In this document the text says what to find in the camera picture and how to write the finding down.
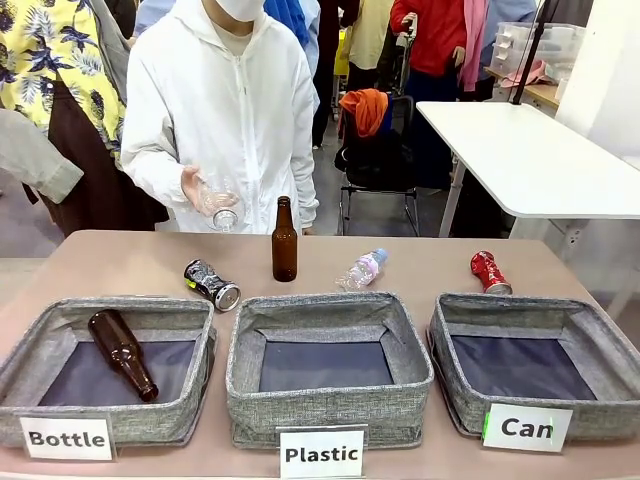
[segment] hawaiian shirt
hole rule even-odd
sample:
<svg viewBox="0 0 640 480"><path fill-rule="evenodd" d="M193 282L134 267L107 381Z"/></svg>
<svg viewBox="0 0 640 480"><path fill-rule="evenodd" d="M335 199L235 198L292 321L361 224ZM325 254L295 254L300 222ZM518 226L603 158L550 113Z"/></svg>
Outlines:
<svg viewBox="0 0 640 480"><path fill-rule="evenodd" d="M62 79L119 162L125 107L105 73L89 0L0 0L0 100L45 134Z"/></svg>

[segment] brown table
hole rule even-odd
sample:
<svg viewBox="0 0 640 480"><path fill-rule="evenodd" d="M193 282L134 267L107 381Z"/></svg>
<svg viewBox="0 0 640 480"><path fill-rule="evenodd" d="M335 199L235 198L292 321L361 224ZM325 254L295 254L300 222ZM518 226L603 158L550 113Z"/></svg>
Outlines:
<svg viewBox="0 0 640 480"><path fill-rule="evenodd" d="M492 77L496 78L500 82L505 76L501 73L493 70L491 67L484 67L484 71ZM558 91L557 85L546 85L543 83L534 83L533 85L527 85L524 87L524 91L527 95L531 96L534 100L557 110L560 108L560 102L556 100L556 92Z"/></svg>
<svg viewBox="0 0 640 480"><path fill-rule="evenodd" d="M33 282L0 312L0 358L51 302L73 296L147 294L188 297L182 272L192 259L212 263L239 283L245 298L334 291L334 278L363 252L385 247L388 268L375 287L397 292L424 335L436 296L477 292L469 260L491 250L516 292L593 299L542 243L528 240L458 240L305 237L300 240L298 280L278 284L271 276L270 239L261 236L83 232L51 256ZM30 462L22 450L0 448L0 471L88 476L277 477L278 455L231 445L224 373L235 314L215 319L220 333L214 375L198 428L185 448L123 449L117 463ZM422 447L367 452L369 478L608 478L640 472L639 442L568 446L564 455L485 450L461 437L434 387L427 402Z"/></svg>

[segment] brown skirt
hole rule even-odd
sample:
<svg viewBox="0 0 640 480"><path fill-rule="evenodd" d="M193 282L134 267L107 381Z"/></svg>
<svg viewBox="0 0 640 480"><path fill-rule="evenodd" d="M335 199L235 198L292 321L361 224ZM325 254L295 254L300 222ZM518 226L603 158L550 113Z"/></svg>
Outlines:
<svg viewBox="0 0 640 480"><path fill-rule="evenodd" d="M56 205L42 197L65 236L77 230L154 230L166 209L119 171L97 130L62 82L53 82L49 140L83 172L71 193Z"/></svg>

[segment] plastic storage box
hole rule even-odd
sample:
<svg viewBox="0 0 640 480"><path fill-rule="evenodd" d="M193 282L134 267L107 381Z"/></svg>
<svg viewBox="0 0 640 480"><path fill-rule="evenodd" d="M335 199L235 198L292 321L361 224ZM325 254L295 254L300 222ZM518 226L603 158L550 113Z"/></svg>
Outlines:
<svg viewBox="0 0 640 480"><path fill-rule="evenodd" d="M278 427L367 424L368 448L415 447L433 378L390 293L254 298L231 337L233 442L276 448Z"/></svg>
<svg viewBox="0 0 640 480"><path fill-rule="evenodd" d="M87 330L91 316L122 313L158 385L143 404L110 370ZM0 444L19 447L20 417L109 416L116 446L184 445L213 367L213 306L204 300L113 297L62 300L29 327L0 368Z"/></svg>
<svg viewBox="0 0 640 480"><path fill-rule="evenodd" d="M585 29L575 25L545 25L535 59L552 64L574 62L582 47L584 34ZM532 39L530 23L498 24L491 69L505 76L522 70L531 50Z"/></svg>
<svg viewBox="0 0 640 480"><path fill-rule="evenodd" d="M493 403L572 410L572 439L629 438L640 429L640 354L591 305L444 294L430 343L463 433L480 435Z"/></svg>

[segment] jacket hood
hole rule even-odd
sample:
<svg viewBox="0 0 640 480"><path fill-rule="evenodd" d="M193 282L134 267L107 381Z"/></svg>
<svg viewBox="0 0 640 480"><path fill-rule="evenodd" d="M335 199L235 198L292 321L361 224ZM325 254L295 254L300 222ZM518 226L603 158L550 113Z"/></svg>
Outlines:
<svg viewBox="0 0 640 480"><path fill-rule="evenodd" d="M182 22L184 26L191 30L198 38L226 49L213 27L211 19L204 9L204 5L202 5L202 0L178 0L171 10L170 15ZM259 32L264 30L267 25L267 14L262 12L260 17L254 22L254 38Z"/></svg>

